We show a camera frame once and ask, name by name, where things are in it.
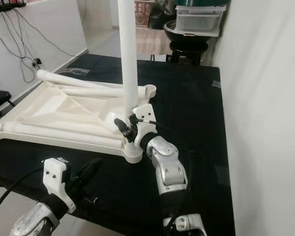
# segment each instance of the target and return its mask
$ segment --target electrical wire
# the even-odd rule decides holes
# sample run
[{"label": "electrical wire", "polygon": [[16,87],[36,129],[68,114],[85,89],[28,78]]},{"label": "electrical wire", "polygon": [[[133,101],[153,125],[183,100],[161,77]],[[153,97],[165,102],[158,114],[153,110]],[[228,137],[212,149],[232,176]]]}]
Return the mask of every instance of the electrical wire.
[{"label": "electrical wire", "polygon": [[18,56],[18,55],[16,55],[15,53],[13,53],[9,48],[8,48],[8,46],[6,45],[6,43],[4,42],[4,40],[0,37],[0,41],[1,41],[1,43],[4,45],[4,47],[7,49],[7,51],[10,53],[10,54],[12,54],[13,56],[15,56],[15,57],[17,57],[17,58],[20,58],[20,59],[22,59],[23,57],[20,57],[20,56]]},{"label": "electrical wire", "polygon": [[71,55],[69,53],[67,53],[66,51],[62,50],[61,48],[59,48],[55,43],[53,43],[52,41],[50,41],[49,39],[47,39],[43,33],[41,31],[39,31],[38,28],[36,28],[35,26],[33,26],[30,22],[28,22],[28,20],[17,10],[17,9],[13,9],[13,11],[17,12],[22,18],[23,20],[29,25],[31,26],[34,30],[36,30],[47,42],[49,42],[51,45],[53,45],[55,48],[57,48],[59,51],[63,52],[64,54],[67,54],[70,57],[81,57],[81,56],[75,56],[75,55]]},{"label": "electrical wire", "polygon": [[22,34],[22,28],[21,28],[21,24],[20,24],[20,18],[19,18],[19,15],[18,15],[17,13],[15,13],[16,16],[17,16],[17,18],[18,18],[18,24],[19,24],[19,31],[20,31],[20,33],[18,33],[18,31],[16,30],[16,28],[15,28],[15,26],[14,26],[14,24],[13,24],[13,21],[12,21],[12,19],[11,19],[11,17],[10,17],[6,12],[4,12],[4,14],[5,14],[6,17],[9,19],[9,21],[10,21],[10,23],[11,23],[11,25],[12,25],[12,27],[13,27],[15,33],[16,33],[16,35],[19,37],[20,41],[22,42],[24,52],[25,52],[25,50],[27,50],[27,51],[29,52],[30,56],[31,56],[32,58],[35,58],[35,56],[34,56],[34,55],[31,53],[31,51],[29,50],[28,46],[27,46],[27,45],[24,43],[24,41],[23,41],[23,34]]},{"label": "electrical wire", "polygon": [[37,173],[37,172],[41,172],[43,171],[43,167],[39,166],[37,167],[35,170],[27,173],[26,175],[22,176],[21,178],[19,178],[18,180],[16,180],[6,191],[5,193],[0,197],[0,205],[1,203],[4,201],[4,199],[9,195],[9,193],[18,185],[20,184],[23,180],[25,180],[27,177]]},{"label": "electrical wire", "polygon": [[[25,83],[29,84],[29,83],[31,83],[32,81],[35,80],[35,72],[32,70],[31,67],[29,67],[28,65],[26,65],[25,62],[24,62],[23,60],[24,60],[24,59],[30,59],[33,65],[36,65],[36,62],[35,62],[33,59],[27,57],[27,53],[26,53],[26,49],[25,49],[24,43],[23,43],[23,41],[22,41],[22,37],[17,33],[17,31],[16,31],[14,25],[12,24],[13,27],[14,27],[14,29],[15,29],[16,34],[19,36],[19,38],[20,38],[21,41],[22,41],[23,50],[24,50],[24,56],[22,56],[21,48],[20,48],[19,44],[17,43],[17,41],[16,41],[14,35],[13,35],[12,32],[11,32],[10,26],[8,25],[8,23],[7,23],[7,21],[6,21],[5,17],[4,17],[4,15],[3,15],[2,13],[1,13],[1,16],[2,16],[2,18],[3,18],[3,21],[4,21],[5,25],[6,25],[6,28],[7,28],[8,32],[9,32],[10,36],[12,37],[12,39],[13,39],[13,41],[14,41],[14,43],[15,43],[15,45],[16,45],[18,51],[19,51],[19,54],[20,54],[20,57],[21,57],[20,66],[21,66],[21,71],[22,71],[23,81],[24,81]],[[31,73],[33,74],[33,76],[32,76],[32,78],[31,78],[30,81],[27,81],[27,80],[25,79],[25,73],[24,73],[24,69],[23,69],[23,66],[22,66],[22,65],[24,65],[25,67],[27,67],[27,68],[31,71]]]}]

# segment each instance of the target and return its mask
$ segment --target stool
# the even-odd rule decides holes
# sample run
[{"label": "stool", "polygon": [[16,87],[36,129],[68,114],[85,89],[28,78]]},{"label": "stool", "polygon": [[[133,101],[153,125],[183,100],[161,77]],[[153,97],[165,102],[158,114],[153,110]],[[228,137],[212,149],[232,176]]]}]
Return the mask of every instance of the stool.
[{"label": "stool", "polygon": [[171,42],[169,45],[173,51],[171,63],[178,63],[180,56],[191,59],[192,65],[200,65],[201,53],[204,53],[208,45],[205,42]]}]

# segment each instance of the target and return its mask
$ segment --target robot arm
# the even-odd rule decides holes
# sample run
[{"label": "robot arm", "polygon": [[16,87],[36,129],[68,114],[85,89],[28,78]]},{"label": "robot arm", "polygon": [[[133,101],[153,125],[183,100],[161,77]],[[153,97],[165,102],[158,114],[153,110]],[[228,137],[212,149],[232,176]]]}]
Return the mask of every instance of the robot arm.
[{"label": "robot arm", "polygon": [[[116,119],[115,124],[129,143],[147,153],[155,167],[165,234],[207,236],[201,216],[195,211],[188,187],[190,179],[178,159],[178,149],[157,134],[150,104],[139,106],[133,112],[129,117],[131,127],[120,119]],[[45,160],[43,182],[49,194],[16,222],[10,236],[50,236],[59,220],[75,210],[74,203],[82,198],[81,189],[92,179],[100,164],[95,160],[71,180],[67,161],[62,158]]]},{"label": "robot arm", "polygon": [[165,234],[207,236],[201,216],[195,212],[188,185],[190,179],[178,159],[178,149],[157,134],[152,106],[145,104],[135,108],[129,120],[131,127],[120,119],[116,119],[115,124],[128,142],[134,142],[136,148],[146,152],[155,167]]},{"label": "robot arm", "polygon": [[101,161],[94,160],[84,166],[74,179],[70,179],[70,166],[66,160],[45,160],[43,183],[48,195],[15,223],[10,236],[52,235],[59,220],[76,209],[74,202],[83,197],[82,188],[94,177],[100,165]]}]

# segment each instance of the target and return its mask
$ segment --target white wall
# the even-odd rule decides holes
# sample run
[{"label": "white wall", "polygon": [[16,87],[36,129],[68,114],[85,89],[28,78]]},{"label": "white wall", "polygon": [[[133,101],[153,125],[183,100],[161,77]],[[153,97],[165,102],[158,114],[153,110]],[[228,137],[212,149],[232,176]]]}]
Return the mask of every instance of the white wall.
[{"label": "white wall", "polygon": [[83,28],[86,34],[98,32],[98,30],[110,30],[112,28],[112,20],[110,16],[110,3],[108,0],[76,0],[81,16],[81,20],[85,15]]},{"label": "white wall", "polygon": [[112,26],[119,26],[118,0],[110,0],[110,12],[112,18]]},{"label": "white wall", "polygon": [[232,0],[221,70],[237,236],[295,236],[295,0]]},{"label": "white wall", "polygon": [[[41,0],[29,3],[26,7],[18,10],[49,40],[69,54],[78,55],[87,49],[75,0]],[[9,11],[7,14],[18,26],[15,13]],[[73,59],[73,57],[58,51],[23,22],[22,29],[24,35],[25,31],[28,32],[35,56],[41,58],[45,68],[49,71],[54,71]],[[19,54],[2,16],[0,16],[0,37],[14,53]],[[31,76],[27,70],[26,79],[30,80]],[[12,100],[14,100],[35,84],[37,84],[37,80],[30,84],[23,81],[20,59],[11,55],[0,42],[0,89],[9,91],[12,94]]]}]

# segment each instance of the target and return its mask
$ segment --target table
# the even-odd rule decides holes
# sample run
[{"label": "table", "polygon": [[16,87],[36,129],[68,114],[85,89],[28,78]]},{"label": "table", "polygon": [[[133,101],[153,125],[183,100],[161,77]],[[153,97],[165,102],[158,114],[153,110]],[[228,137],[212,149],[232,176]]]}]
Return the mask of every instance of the table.
[{"label": "table", "polygon": [[[77,69],[64,75],[121,83],[118,58],[84,55],[70,67]],[[79,68],[83,73],[75,73]],[[220,80],[219,69],[138,61],[138,77],[139,85],[157,87],[151,100],[157,121],[176,130],[189,144],[194,168],[192,192],[208,235],[235,235],[221,89],[212,86]],[[177,138],[159,131],[179,148]],[[98,197],[96,205],[82,201],[73,215],[127,236],[162,235],[155,169],[146,157],[138,164],[129,164],[123,157],[108,154],[0,140],[0,186],[9,186],[41,160],[51,157],[70,161],[73,172],[93,158],[104,160],[86,188],[89,199]],[[187,167],[182,151],[179,158]],[[26,179],[16,192],[39,199],[46,193],[42,175]]]},{"label": "table", "polygon": [[171,55],[171,41],[162,29],[136,27],[137,53],[148,55]]}]

